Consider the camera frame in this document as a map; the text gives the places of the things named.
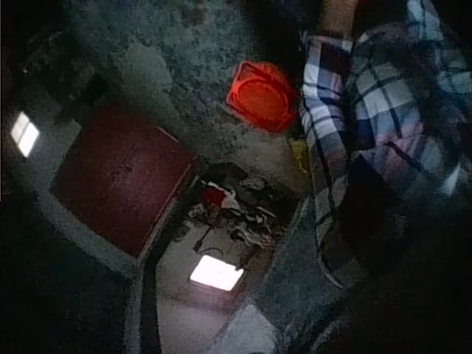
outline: ceiling light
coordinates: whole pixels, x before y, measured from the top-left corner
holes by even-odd
[[[213,288],[230,291],[243,276],[243,273],[243,269],[236,271],[234,265],[204,255],[190,276],[190,280]]]

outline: dark red door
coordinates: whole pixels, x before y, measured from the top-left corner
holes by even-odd
[[[67,153],[52,192],[97,234],[137,257],[192,160],[147,118],[110,101]]]

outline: red object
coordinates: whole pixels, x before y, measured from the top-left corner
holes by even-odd
[[[280,132],[294,118],[297,98],[274,64],[245,60],[237,68],[226,103],[252,124]]]
[[[110,101],[80,132],[52,192],[90,229],[138,257],[192,161],[146,117]]]
[[[216,188],[210,186],[204,189],[204,191],[201,193],[200,199],[217,207],[221,207],[224,197],[225,194],[222,190],[217,190]]]

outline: floor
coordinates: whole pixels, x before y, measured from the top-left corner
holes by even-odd
[[[300,76],[304,57],[297,29],[281,26],[293,22],[270,9],[227,0],[113,0],[73,1],[67,13],[111,90],[180,143],[204,161],[234,162],[304,192],[310,180],[292,159],[288,133],[254,128],[224,103],[242,60],[269,60],[294,81]]]

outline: pile of clutter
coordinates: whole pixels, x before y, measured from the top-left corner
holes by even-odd
[[[262,249],[283,236],[285,227],[271,209],[283,205],[284,197],[261,178],[226,179],[221,184],[202,179],[199,183],[199,201],[187,215],[194,225],[222,229],[232,240]]]

